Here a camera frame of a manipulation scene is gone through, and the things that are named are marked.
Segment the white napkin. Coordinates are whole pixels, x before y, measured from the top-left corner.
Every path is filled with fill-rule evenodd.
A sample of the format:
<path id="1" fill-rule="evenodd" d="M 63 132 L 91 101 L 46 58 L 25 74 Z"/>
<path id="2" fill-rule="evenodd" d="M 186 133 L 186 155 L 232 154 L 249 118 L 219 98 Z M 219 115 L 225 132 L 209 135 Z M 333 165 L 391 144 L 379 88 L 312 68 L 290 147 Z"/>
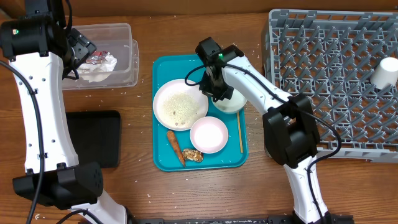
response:
<path id="1" fill-rule="evenodd" d="M 90 83 L 102 82 L 110 76 L 111 72 L 116 67 L 117 62 L 117 58 L 108 52 L 103 63 L 97 65 L 83 63 L 79 66 L 77 71 L 85 81 L 89 81 Z"/>

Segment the white cup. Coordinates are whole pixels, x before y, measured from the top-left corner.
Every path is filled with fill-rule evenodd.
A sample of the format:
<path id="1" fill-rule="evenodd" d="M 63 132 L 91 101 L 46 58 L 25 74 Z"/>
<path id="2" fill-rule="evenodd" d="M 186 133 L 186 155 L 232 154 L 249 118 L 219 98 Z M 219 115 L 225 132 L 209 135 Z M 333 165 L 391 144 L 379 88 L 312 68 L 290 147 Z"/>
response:
<path id="1" fill-rule="evenodd" d="M 382 59 L 376 70 L 370 77 L 371 84 L 377 89 L 383 89 L 388 85 L 395 86 L 397 83 L 398 59 L 386 57 Z"/>

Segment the red snack wrapper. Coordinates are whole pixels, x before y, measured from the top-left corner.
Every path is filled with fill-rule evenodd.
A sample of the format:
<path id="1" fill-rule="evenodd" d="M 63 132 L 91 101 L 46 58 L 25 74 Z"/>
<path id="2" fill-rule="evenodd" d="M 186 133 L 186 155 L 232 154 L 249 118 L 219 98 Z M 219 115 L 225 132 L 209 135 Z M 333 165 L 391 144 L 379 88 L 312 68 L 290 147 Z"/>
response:
<path id="1" fill-rule="evenodd" d="M 86 59 L 85 63 L 93 65 L 101 64 L 105 61 L 107 55 L 107 51 L 95 51 L 91 56 Z"/>

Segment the pale green bowl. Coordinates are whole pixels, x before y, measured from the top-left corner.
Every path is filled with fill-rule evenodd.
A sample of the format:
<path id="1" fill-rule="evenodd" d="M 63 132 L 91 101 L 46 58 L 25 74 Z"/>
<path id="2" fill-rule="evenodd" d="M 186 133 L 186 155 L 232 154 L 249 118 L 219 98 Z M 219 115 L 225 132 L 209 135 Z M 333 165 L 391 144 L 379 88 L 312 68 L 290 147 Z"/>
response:
<path id="1" fill-rule="evenodd" d="M 230 100 L 225 98 L 223 100 L 218 100 L 217 102 L 213 101 L 213 104 L 223 113 L 236 114 L 243 109 L 247 101 L 248 100 L 238 90 L 234 89 Z"/>

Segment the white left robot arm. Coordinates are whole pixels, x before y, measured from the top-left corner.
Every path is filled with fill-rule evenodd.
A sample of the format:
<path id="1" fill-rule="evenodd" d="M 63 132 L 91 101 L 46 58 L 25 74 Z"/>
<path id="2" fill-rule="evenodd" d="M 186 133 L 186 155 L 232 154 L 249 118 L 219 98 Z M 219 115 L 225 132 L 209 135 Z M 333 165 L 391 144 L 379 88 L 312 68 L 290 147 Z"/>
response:
<path id="1" fill-rule="evenodd" d="M 80 164 L 70 139 L 62 81 L 78 79 L 78 67 L 96 50 L 73 28 L 70 2 L 26 1 L 23 17 L 1 24 L 1 48 L 1 65 L 19 91 L 27 144 L 15 193 L 92 223 L 134 223 L 104 190 L 100 165 Z"/>

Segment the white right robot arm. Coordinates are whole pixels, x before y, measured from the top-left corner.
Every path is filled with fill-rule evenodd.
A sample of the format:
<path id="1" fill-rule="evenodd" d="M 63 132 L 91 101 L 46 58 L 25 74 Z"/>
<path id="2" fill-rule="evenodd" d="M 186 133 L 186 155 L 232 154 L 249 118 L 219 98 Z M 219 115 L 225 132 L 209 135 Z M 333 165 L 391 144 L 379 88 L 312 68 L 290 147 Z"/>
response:
<path id="1" fill-rule="evenodd" d="M 211 37 L 195 49 L 205 69 L 197 82 L 200 91 L 214 102 L 230 100 L 240 92 L 261 114 L 266 152 L 283 166 L 294 196 L 294 223 L 336 223 L 325 205 L 317 177 L 320 143 L 318 123 L 334 127 L 313 113 L 309 98 L 291 95 L 262 76 L 235 45 L 223 49 Z"/>

